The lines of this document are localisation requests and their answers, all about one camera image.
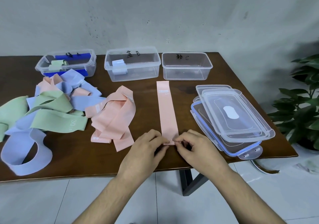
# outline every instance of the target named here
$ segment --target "finger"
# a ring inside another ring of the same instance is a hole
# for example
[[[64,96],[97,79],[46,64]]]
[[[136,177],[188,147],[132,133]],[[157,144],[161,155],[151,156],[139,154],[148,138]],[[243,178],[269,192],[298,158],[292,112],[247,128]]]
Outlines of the finger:
[[[198,141],[198,136],[189,133],[189,132],[183,132],[181,135],[179,135],[178,137],[176,137],[174,139],[175,142],[182,142],[182,141],[186,141],[189,142],[191,145],[194,145],[197,143]]]
[[[192,129],[189,129],[187,132],[189,132],[189,133],[191,133],[191,134],[194,134],[194,135],[196,135],[196,136],[199,136],[199,137],[203,136],[203,134],[200,134],[199,132],[196,132],[196,131],[194,131],[194,130],[192,130]]]
[[[154,151],[161,146],[162,144],[169,143],[169,140],[165,137],[156,137],[152,141],[150,141],[150,145],[153,147]]]
[[[144,133],[145,135],[143,136],[143,139],[145,141],[151,141],[155,137],[161,137],[162,134],[159,131],[156,131],[154,129],[151,129],[148,133]]]
[[[159,152],[155,155],[154,157],[154,161],[156,163],[156,165],[159,164],[159,162],[163,159],[163,157],[165,156],[166,150],[169,148],[169,146],[163,146],[161,150],[159,150]]]
[[[175,146],[177,147],[178,153],[188,162],[192,152],[187,150],[180,142],[175,142]]]

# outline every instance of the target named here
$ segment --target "white sticker on lid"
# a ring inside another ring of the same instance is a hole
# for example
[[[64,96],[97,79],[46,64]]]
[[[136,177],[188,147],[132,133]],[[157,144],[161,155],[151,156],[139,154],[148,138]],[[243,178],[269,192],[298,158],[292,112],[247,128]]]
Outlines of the white sticker on lid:
[[[225,106],[223,107],[224,111],[226,112],[227,116],[230,118],[230,119],[237,119],[239,118],[237,112],[235,111],[235,109],[231,106]]]

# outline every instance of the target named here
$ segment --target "hand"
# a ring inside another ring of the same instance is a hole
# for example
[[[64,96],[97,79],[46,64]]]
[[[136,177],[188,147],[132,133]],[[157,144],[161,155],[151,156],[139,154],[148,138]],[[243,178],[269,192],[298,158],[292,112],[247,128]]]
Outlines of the hand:
[[[186,162],[209,179],[231,170],[209,138],[196,131],[184,132],[175,138],[174,142]],[[191,146],[191,151],[186,149],[187,145]]]
[[[156,130],[150,130],[140,136],[123,159],[117,178],[129,182],[138,188],[156,169],[169,146],[163,146],[156,155],[156,149],[169,140]]]

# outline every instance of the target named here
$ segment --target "right hand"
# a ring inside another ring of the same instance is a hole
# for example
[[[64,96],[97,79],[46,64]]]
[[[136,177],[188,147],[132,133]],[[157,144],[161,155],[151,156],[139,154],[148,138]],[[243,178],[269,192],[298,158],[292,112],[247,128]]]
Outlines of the right hand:
[[[208,178],[231,170],[209,138],[196,131],[188,130],[175,138],[174,142],[186,162]]]

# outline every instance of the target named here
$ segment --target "clear plastic container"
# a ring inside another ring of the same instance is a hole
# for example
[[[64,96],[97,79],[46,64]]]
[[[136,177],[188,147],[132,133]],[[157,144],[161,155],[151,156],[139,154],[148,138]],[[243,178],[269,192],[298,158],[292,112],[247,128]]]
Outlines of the clear plastic container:
[[[124,60],[124,64],[113,65],[117,60]],[[113,82],[129,81],[158,77],[160,64],[155,47],[111,49],[106,52],[104,69]]]
[[[208,115],[201,101],[196,101],[191,105],[191,113],[198,126],[205,135],[215,144],[218,150],[224,151],[230,157],[239,157],[242,160],[251,160],[258,158],[263,148],[261,141],[249,143],[232,143],[225,141],[216,133],[213,125],[209,121]]]
[[[206,53],[162,53],[163,76],[166,80],[205,80],[213,67]]]
[[[67,65],[51,68],[51,61],[66,60]],[[94,75],[96,68],[96,55],[93,49],[57,51],[43,56],[35,66],[35,70],[42,75],[51,77],[54,74],[63,74],[69,69],[74,69],[85,77]]]
[[[217,134],[227,142],[270,139],[275,131],[237,89],[206,89],[199,95]]]

